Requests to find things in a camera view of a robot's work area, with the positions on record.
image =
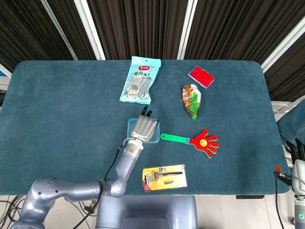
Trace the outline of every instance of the robot finger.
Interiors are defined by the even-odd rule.
[[[150,117],[151,114],[152,114],[152,111],[149,111],[149,112],[147,112],[146,116],[147,116],[147,117]]]
[[[292,159],[292,164],[295,164],[295,160],[299,159],[298,154],[296,152],[296,147],[294,144],[292,144],[291,142],[286,141],[286,144],[289,146],[290,148],[290,154],[291,154],[291,159]]]
[[[295,139],[295,142],[297,144],[297,154],[299,156],[299,159],[302,161],[305,161],[305,152],[304,152],[304,145],[299,139]]]
[[[148,106],[145,106],[145,107],[143,108],[143,110],[142,110],[142,112],[141,112],[141,115],[144,116],[144,115],[146,114],[147,108],[148,108]]]

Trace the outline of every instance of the cable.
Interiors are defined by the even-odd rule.
[[[101,186],[101,191],[100,191],[100,194],[99,194],[99,197],[97,198],[97,201],[95,202],[95,204],[93,205],[92,209],[95,209],[96,206],[98,205],[100,199],[101,199],[101,196],[102,196],[102,189],[103,189],[103,186],[102,186],[102,183],[100,182],[100,186]],[[73,229],[76,229],[78,228],[78,226],[80,226],[87,218],[88,216],[90,215],[91,213],[89,212]]]
[[[111,168],[113,167],[113,165],[114,165],[114,163],[115,163],[115,161],[116,161],[116,158],[118,157],[119,152],[120,152],[120,150],[121,150],[122,148],[123,148],[123,145],[121,145],[121,146],[118,148],[118,150],[116,151],[115,158],[114,158],[114,160],[113,160],[111,166],[109,167],[109,169],[108,169],[107,172],[106,172],[106,175],[105,175],[105,177],[104,177],[104,181],[106,181],[107,176],[108,176],[108,173],[109,173],[109,171],[111,170]]]
[[[18,212],[18,214],[20,214],[20,212],[19,212],[19,207],[18,206],[16,206],[15,204],[19,201],[19,203],[18,204],[20,204],[20,199],[22,198],[23,196],[15,196],[15,198],[11,201],[11,202],[9,202],[9,208],[8,208],[8,210],[6,211],[6,213],[5,213],[5,215],[4,215],[4,217],[1,219],[1,221],[0,221],[0,224],[2,223],[2,225],[0,226],[0,229],[2,229],[2,228],[4,228],[4,226],[5,226],[5,223],[6,223],[6,221],[7,221],[7,218],[9,218],[10,219],[10,223],[9,223],[9,225],[11,224],[11,222],[16,222],[16,220],[14,220],[14,217],[15,217],[15,215],[16,215],[16,212]]]
[[[89,208],[89,207],[88,207],[88,206],[85,206],[85,204],[83,203],[83,201],[82,201],[82,204],[84,205],[84,208],[82,208],[80,202],[78,202],[78,203],[80,204],[80,207],[81,207],[81,210],[83,211],[83,213],[87,214],[88,211],[86,211],[85,208]]]
[[[80,210],[75,204],[73,204],[73,203],[70,203],[70,204],[72,204],[72,205],[80,212],[80,214],[81,214],[83,217],[85,217],[84,214],[81,212],[81,210]],[[90,228],[90,225],[89,225],[89,223],[88,223],[88,221],[87,221],[87,220],[85,220],[85,221],[86,221],[86,224],[87,224],[88,228],[91,229],[91,228]]]
[[[1,201],[0,201],[0,202],[4,202],[4,203],[6,202],[4,212],[3,212],[3,214],[2,214],[2,216],[1,216],[1,218],[0,218],[0,224],[1,224],[2,220],[4,219],[4,216],[5,216],[5,212],[6,212],[6,208],[7,208],[7,206],[8,206],[8,203],[10,204],[9,199],[10,199],[10,196],[8,197],[8,200],[7,200],[7,201],[5,201],[5,200],[1,200]]]
[[[132,139],[134,139],[134,138],[126,138],[126,139],[123,141],[123,144],[118,148],[118,150],[116,151],[116,154],[115,154],[115,158],[114,158],[112,164],[110,165],[109,169],[108,169],[107,172],[106,172],[106,175],[105,175],[105,177],[104,177],[104,181],[106,181],[107,176],[108,176],[108,173],[109,173],[109,171],[111,170],[111,168],[113,167],[113,165],[114,165],[114,163],[115,163],[115,161],[116,161],[116,159],[117,159],[117,157],[118,157],[118,155],[119,155],[120,150],[123,149],[123,147],[124,147],[126,141],[129,141],[129,140],[132,140]],[[93,210],[96,208],[96,206],[98,205],[98,203],[99,203],[99,201],[100,201],[100,199],[101,199],[101,195],[102,195],[102,184],[100,183],[100,185],[101,185],[100,195],[99,195],[97,201],[95,202],[95,204],[93,205],[93,207],[91,208],[91,211],[89,211],[89,212],[87,213],[87,215],[86,215],[86,216],[85,216],[85,217],[84,217],[84,218],[83,218],[83,219],[82,219],[73,229],[78,228],[78,226],[80,226],[80,225],[87,219],[87,217],[93,213],[92,211],[93,211]]]
[[[277,178],[275,178],[275,207],[276,207],[277,216],[278,216],[278,219],[280,220],[282,229],[284,229],[284,226],[283,226],[283,223],[282,223],[282,220],[280,217],[280,213],[278,211],[278,205],[277,205]]]

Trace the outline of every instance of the white tile floor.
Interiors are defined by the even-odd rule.
[[[200,195],[196,196],[198,223],[200,229],[279,229],[275,209],[275,195],[263,199],[236,199],[235,196]],[[294,217],[294,194],[289,191],[279,195],[279,210],[285,229],[294,229],[289,219]],[[0,203],[0,214],[5,204]],[[63,198],[56,201],[45,220],[46,229],[73,228],[82,215]],[[89,217],[91,229],[95,226],[96,217]],[[80,229],[88,229],[83,223]]]

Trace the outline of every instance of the clear plastic tray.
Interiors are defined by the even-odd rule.
[[[130,118],[128,119],[128,124],[127,124],[127,137],[132,137],[132,129],[137,122],[137,118]],[[160,122],[158,123],[154,135],[152,139],[148,143],[157,143],[160,140]]]

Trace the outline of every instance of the robotic arm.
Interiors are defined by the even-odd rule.
[[[305,151],[304,145],[299,139],[295,139],[297,148],[291,142],[289,145],[292,158],[292,176],[282,173],[274,173],[281,181],[292,186],[295,192],[295,228],[305,229]]]
[[[116,179],[83,182],[68,182],[54,177],[37,179],[24,200],[19,220],[11,229],[45,229],[44,220],[55,200],[60,197],[64,197],[68,202],[99,199],[101,195],[121,197],[126,191],[127,180],[135,162],[143,150],[142,144],[153,137],[158,125],[157,120],[150,118],[152,111],[146,114],[146,110],[147,106],[142,110],[132,130],[132,139],[129,139],[116,165]]]

